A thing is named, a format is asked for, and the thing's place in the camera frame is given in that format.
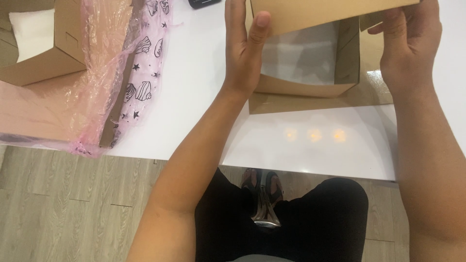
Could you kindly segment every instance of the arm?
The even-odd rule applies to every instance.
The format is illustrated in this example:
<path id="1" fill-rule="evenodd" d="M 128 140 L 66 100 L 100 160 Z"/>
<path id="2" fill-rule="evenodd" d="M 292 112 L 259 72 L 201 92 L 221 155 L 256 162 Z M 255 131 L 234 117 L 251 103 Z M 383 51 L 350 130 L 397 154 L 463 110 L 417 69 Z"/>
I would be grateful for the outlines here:
<path id="1" fill-rule="evenodd" d="M 154 185 L 128 262 L 189 262 L 196 253 L 194 211 L 219 164 L 230 130 L 259 82 L 270 14 L 246 34 L 243 0 L 225 2 L 226 78 L 212 105 L 171 156 Z"/>
<path id="2" fill-rule="evenodd" d="M 442 32 L 437 0 L 386 11 L 384 23 L 370 33 L 382 31 L 381 71 L 397 115 L 397 179 L 410 223 L 411 261 L 464 261 L 466 158 L 432 80 Z"/>

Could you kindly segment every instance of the black pants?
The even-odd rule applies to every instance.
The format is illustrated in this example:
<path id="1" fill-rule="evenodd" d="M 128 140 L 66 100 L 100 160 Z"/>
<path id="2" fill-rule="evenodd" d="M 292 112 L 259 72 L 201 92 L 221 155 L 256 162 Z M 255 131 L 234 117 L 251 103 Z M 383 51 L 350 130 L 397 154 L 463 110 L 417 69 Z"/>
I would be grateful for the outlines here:
<path id="1" fill-rule="evenodd" d="M 196 208 L 196 261 L 226 262 L 251 254 L 294 262 L 360 262 L 368 199 L 350 179 L 322 182 L 302 198 L 280 201 L 282 226 L 265 233 L 249 217 L 251 193 L 217 169 Z"/>

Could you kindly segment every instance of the white tabletop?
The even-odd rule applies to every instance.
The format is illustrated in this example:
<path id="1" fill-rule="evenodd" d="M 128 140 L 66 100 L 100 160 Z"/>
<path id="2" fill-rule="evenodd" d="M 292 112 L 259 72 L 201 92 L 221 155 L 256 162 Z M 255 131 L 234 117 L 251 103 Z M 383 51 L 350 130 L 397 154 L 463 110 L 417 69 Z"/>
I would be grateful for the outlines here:
<path id="1" fill-rule="evenodd" d="M 434 68 L 441 105 L 466 152 L 466 2 L 440 0 L 444 26 Z M 192 10 L 174 1 L 162 87 L 141 126 L 111 155 L 168 159 L 217 95 L 225 76 L 224 3 Z M 395 180 L 393 105 L 249 115 L 246 104 L 223 165 Z"/>

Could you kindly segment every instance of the smartphone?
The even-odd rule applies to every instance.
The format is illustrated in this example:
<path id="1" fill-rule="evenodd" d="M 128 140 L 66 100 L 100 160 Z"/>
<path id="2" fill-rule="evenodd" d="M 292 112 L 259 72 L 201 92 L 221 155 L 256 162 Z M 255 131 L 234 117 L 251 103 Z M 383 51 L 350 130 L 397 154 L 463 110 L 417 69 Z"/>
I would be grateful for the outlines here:
<path id="1" fill-rule="evenodd" d="M 202 7 L 206 7 L 215 3 L 218 3 L 222 0 L 188 0 L 189 5 L 194 9 L 199 9 Z"/>

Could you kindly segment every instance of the person's left hand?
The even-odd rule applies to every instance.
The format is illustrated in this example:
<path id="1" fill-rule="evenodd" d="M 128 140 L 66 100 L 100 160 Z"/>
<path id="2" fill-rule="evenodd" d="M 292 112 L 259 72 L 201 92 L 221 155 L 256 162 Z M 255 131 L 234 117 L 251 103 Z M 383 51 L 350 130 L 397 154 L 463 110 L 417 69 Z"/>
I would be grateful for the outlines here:
<path id="1" fill-rule="evenodd" d="M 246 33 L 245 0 L 225 1 L 226 76 L 223 89 L 251 96 L 259 83 L 262 48 L 270 30 L 271 16 L 261 11 Z"/>

